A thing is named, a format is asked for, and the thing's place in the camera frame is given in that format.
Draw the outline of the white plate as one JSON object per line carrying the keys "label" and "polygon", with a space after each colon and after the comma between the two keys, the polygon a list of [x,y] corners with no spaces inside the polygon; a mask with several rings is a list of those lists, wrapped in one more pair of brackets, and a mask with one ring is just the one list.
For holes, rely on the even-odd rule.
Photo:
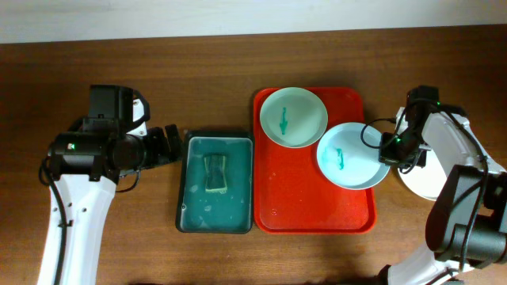
{"label": "white plate", "polygon": [[426,165],[415,166],[409,173],[398,171],[403,184],[414,194],[436,201],[447,180],[445,172],[433,151],[426,152]]}

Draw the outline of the light blue plate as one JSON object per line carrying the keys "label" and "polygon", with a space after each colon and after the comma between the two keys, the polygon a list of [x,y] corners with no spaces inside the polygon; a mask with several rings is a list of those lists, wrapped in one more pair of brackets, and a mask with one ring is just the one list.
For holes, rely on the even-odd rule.
{"label": "light blue plate", "polygon": [[381,182],[390,167],[379,162],[381,134],[363,123],[342,123],[320,139],[316,159],[323,176],[338,187],[364,190]]}

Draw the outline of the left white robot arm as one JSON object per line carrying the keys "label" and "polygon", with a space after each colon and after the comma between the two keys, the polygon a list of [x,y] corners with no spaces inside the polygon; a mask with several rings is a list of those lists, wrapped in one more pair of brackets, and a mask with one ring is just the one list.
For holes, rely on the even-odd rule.
{"label": "left white robot arm", "polygon": [[58,134],[39,168],[51,213],[39,284],[94,284],[106,216],[120,179],[181,160],[174,124],[147,127],[137,90],[92,85],[87,115]]}

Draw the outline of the green yellow sponge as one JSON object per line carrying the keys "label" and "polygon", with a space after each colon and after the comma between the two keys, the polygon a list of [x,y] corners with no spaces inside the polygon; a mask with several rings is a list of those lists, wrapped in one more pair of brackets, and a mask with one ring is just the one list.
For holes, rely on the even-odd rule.
{"label": "green yellow sponge", "polygon": [[227,157],[222,154],[210,154],[204,157],[205,191],[224,194],[227,192]]}

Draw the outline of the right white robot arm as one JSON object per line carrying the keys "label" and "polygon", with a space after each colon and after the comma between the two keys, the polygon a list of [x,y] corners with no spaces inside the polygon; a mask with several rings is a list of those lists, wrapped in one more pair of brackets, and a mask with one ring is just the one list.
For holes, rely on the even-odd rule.
{"label": "right white robot arm", "polygon": [[459,273],[506,262],[506,171],[473,134],[465,111],[443,104],[436,87],[420,85],[383,133],[379,162],[407,174],[438,159],[446,181],[425,226],[425,244],[396,265],[385,266],[378,284],[454,283]]}

